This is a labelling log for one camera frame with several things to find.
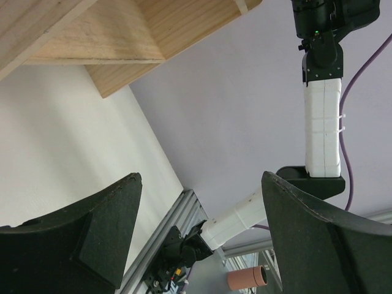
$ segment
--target wire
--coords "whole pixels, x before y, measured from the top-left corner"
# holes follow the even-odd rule
[[[254,225],[252,228],[262,228],[263,230],[270,230],[270,227],[267,225]]]
[[[188,288],[188,285],[189,285],[189,278],[190,278],[190,275],[192,274],[193,270],[194,270],[194,265],[192,265],[191,268],[189,269],[188,275],[186,276],[186,280],[188,281],[188,283],[185,283],[185,285],[181,289],[180,293],[185,293],[186,292],[186,289]]]
[[[363,74],[363,72],[373,63],[373,61],[377,57],[379,57],[381,52],[384,51],[384,49],[391,43],[391,41],[392,41],[392,34],[386,39],[386,41],[380,46],[380,48],[368,59],[368,61],[365,62],[365,64],[359,69],[359,71],[354,75],[354,77],[351,79],[350,83],[347,85],[347,87],[343,93],[343,96],[342,96],[342,99],[340,102],[340,106],[339,106],[339,112],[340,112],[341,117],[343,115],[344,103],[347,99],[347,96],[349,95],[351,88],[353,87],[353,85],[355,84],[357,79]],[[342,129],[342,118],[339,121],[339,129],[340,130]],[[349,172],[349,181],[350,181],[349,199],[347,201],[346,207],[344,208],[344,210],[349,211],[351,204],[353,202],[353,198],[354,198],[354,175],[353,175],[353,169],[352,169],[352,166],[350,163],[350,159],[347,154],[346,147],[345,147],[343,132],[339,133],[339,142],[341,145],[341,150],[342,150],[342,154],[344,157],[344,161],[347,166],[347,171]]]

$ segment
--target terracotta pot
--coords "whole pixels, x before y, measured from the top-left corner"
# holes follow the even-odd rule
[[[231,271],[227,274],[227,284],[232,291],[265,286],[267,275],[262,266]]]

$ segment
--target white wall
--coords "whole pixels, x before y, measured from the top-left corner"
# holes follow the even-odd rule
[[[2,80],[0,137],[0,226],[141,173],[127,267],[183,189],[129,87],[102,99],[82,66],[23,66]]]

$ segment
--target wooden shelf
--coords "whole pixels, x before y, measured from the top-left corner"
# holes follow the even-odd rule
[[[6,25],[17,25],[2,25],[0,42],[11,39],[20,52],[11,51],[11,45],[0,49],[0,78],[22,63],[84,64],[102,97],[107,97],[261,1],[9,1],[11,4],[0,6],[0,18],[6,19]],[[19,15],[29,11],[30,18],[22,17],[21,21],[18,14],[15,19],[7,17],[13,11],[9,6]],[[34,19],[39,30],[28,24],[35,15],[30,10],[49,12],[53,17]]]

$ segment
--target ceiling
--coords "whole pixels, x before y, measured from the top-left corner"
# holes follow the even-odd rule
[[[380,19],[342,41],[343,87],[392,32]],[[265,170],[304,165],[303,52],[289,0],[264,0],[131,84],[179,179],[209,217],[247,197]],[[353,88],[345,140],[355,177],[354,213],[392,208],[392,46]],[[342,174],[347,179],[345,165]],[[330,200],[343,207],[347,191]],[[268,237],[250,230],[227,244]]]

